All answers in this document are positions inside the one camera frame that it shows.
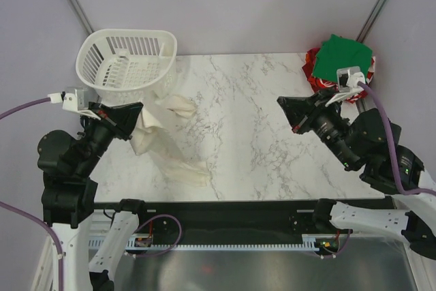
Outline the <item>cream white t shirt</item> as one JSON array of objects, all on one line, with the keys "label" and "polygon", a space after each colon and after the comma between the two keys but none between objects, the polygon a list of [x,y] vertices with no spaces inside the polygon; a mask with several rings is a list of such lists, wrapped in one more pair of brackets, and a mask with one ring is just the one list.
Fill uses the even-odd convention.
[{"label": "cream white t shirt", "polygon": [[188,160],[173,139],[177,128],[196,113],[194,101],[181,95],[140,100],[143,108],[131,134],[130,145],[137,156],[149,154],[160,173],[169,181],[205,187],[211,181],[206,162]]}]

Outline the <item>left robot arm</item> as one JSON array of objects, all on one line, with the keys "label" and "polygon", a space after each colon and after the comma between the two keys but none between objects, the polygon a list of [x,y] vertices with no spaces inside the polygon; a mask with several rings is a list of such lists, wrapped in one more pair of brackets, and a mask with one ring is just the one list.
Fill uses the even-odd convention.
[{"label": "left robot arm", "polygon": [[114,274],[131,235],[149,226],[142,200],[122,199],[114,208],[114,219],[103,245],[89,258],[89,234],[95,210],[97,182],[92,171],[118,138],[131,140],[143,109],[141,102],[121,106],[89,104],[79,138],[63,130],[47,133],[37,146],[38,168],[43,172],[43,220],[56,237],[54,257],[59,265],[54,290],[113,290]]}]

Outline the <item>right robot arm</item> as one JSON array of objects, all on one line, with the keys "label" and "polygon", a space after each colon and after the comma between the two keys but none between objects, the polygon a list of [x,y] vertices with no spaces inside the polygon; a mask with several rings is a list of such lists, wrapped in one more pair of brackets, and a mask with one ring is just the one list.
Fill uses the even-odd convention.
[{"label": "right robot arm", "polygon": [[388,236],[415,253],[435,259],[435,190],[422,160],[399,144],[401,127],[392,123],[394,154],[378,109],[343,118],[340,104],[329,104],[329,90],[310,97],[277,98],[295,134],[315,133],[346,171],[360,171],[360,180],[405,205],[404,210],[365,209],[331,199],[317,201],[313,227],[320,232],[352,230]]}]

